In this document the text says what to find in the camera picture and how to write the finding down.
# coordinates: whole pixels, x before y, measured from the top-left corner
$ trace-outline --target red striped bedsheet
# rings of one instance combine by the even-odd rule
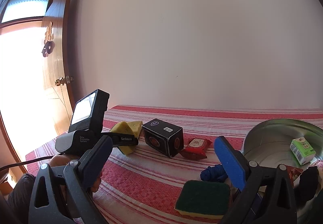
[[[249,130],[267,119],[295,118],[323,126],[323,112],[317,109],[211,111],[118,105],[105,113],[103,131],[120,121],[146,123],[153,118],[183,127],[185,145],[194,137],[213,142],[224,135],[237,150],[242,148]],[[55,139],[29,153],[26,159],[53,154],[57,154]],[[143,138],[129,156],[114,148],[103,168],[94,202],[109,223],[217,223],[218,220],[181,216],[174,210],[184,183],[199,180],[203,169],[219,163],[213,145],[206,154],[207,159],[200,161],[190,161],[179,154],[170,159],[146,145]],[[36,175],[44,162],[29,164],[28,171]]]

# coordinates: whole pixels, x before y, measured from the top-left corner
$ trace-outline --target red wrapper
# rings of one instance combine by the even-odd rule
[[[287,168],[287,172],[290,178],[290,182],[292,183],[292,187],[294,187],[294,181],[302,174],[303,169],[299,169],[298,167],[285,165]]]
[[[311,166],[316,166],[318,168],[323,167],[323,160],[317,160]]]
[[[180,154],[188,159],[199,160],[207,158],[205,150],[212,142],[207,139],[190,139],[189,144],[186,148],[180,151]]]

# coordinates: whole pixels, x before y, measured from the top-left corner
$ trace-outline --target blue cloth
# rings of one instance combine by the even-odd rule
[[[207,169],[203,170],[200,178],[203,181],[223,183],[228,178],[228,175],[222,165],[214,165],[212,167],[208,166]]]

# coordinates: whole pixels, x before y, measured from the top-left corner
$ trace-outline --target black box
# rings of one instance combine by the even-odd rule
[[[174,157],[184,148],[183,128],[160,119],[153,119],[143,124],[146,144],[163,153]]]

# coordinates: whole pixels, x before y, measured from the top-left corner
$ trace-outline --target door knob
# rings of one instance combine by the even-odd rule
[[[55,81],[55,85],[56,86],[64,85],[64,78],[61,77],[60,79],[57,79]]]

